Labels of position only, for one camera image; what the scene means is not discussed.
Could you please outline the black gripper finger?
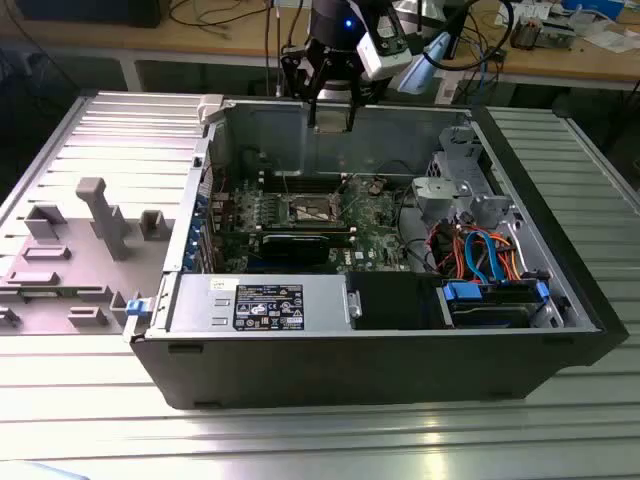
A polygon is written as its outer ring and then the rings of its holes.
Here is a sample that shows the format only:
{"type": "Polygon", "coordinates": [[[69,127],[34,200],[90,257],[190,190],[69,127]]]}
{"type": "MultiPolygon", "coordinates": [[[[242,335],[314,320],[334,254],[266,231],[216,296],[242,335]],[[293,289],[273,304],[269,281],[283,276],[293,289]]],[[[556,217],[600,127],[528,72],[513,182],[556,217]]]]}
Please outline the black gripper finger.
{"type": "Polygon", "coordinates": [[[349,110],[346,117],[345,131],[351,132],[356,119],[358,109],[365,104],[366,95],[363,93],[364,67],[356,51],[348,51],[345,54],[343,74],[350,91],[349,110]]]}
{"type": "Polygon", "coordinates": [[[323,87],[323,45],[308,40],[303,46],[285,46],[280,64],[289,94],[309,104],[307,126],[316,125],[317,99],[323,87]]]}

